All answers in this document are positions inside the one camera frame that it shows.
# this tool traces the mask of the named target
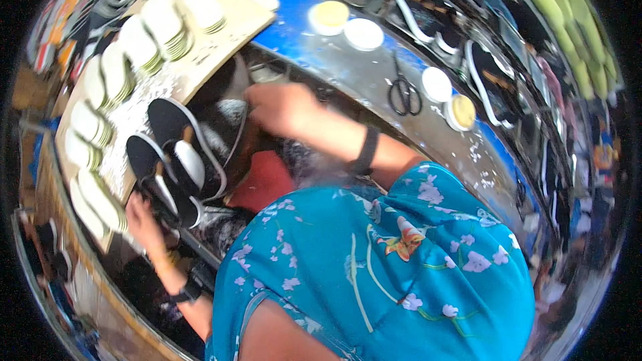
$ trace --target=black scissors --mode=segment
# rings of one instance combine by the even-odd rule
[[[392,52],[392,59],[395,62],[395,71],[397,72],[397,79],[390,85],[388,89],[388,103],[390,107],[400,116],[413,115],[417,116],[420,114],[421,109],[424,107],[424,102],[421,99],[421,94],[417,88],[408,80],[406,76],[401,73],[399,68],[399,61],[397,60],[397,52]],[[397,108],[392,100],[392,95],[395,94],[399,97],[401,101],[401,109]],[[417,100],[413,101],[412,97],[416,96]],[[417,103],[417,109],[413,109],[413,102]]]

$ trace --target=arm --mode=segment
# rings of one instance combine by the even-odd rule
[[[133,192],[125,208],[130,234],[145,248],[158,278],[170,295],[177,295],[188,278],[177,269],[167,254],[165,239],[151,215],[149,202]],[[193,304],[179,303],[179,310],[203,341],[212,334],[212,300],[201,295]]]
[[[255,84],[246,96],[255,106],[252,119],[268,132],[293,138],[344,162],[358,158],[366,127],[318,103],[302,84]],[[401,174],[425,160],[401,142],[380,134],[371,164],[372,177],[389,189]]]

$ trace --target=black watch strap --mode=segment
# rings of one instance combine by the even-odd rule
[[[194,301],[197,301],[201,293],[201,286],[198,285],[194,279],[188,277],[188,281],[185,283],[183,288],[181,288],[181,291],[177,295],[170,295],[170,301],[177,304],[184,303],[186,301],[193,303]]]
[[[355,161],[350,162],[350,170],[356,175],[368,175],[372,173],[370,165],[374,159],[374,153],[377,151],[379,144],[379,130],[368,126],[365,133],[365,141]]]

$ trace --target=blue floral shirt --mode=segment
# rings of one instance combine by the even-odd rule
[[[345,360],[517,360],[535,309],[515,235],[429,162],[387,196],[317,187],[261,211],[217,275],[206,361],[237,359],[264,299]]]

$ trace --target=red cloth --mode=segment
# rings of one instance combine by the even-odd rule
[[[232,194],[230,207],[240,206],[258,213],[278,198],[294,191],[294,182],[273,150],[256,152],[247,179]]]

